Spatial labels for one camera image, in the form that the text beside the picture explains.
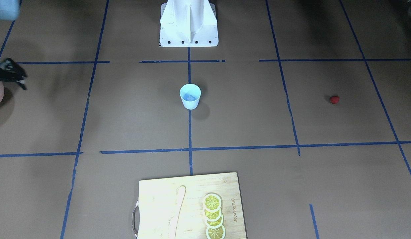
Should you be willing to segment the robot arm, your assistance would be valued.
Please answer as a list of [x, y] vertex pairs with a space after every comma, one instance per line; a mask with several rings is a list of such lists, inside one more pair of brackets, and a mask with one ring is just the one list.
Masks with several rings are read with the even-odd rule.
[[0, 0], [0, 20], [14, 21], [20, 13], [19, 0]]

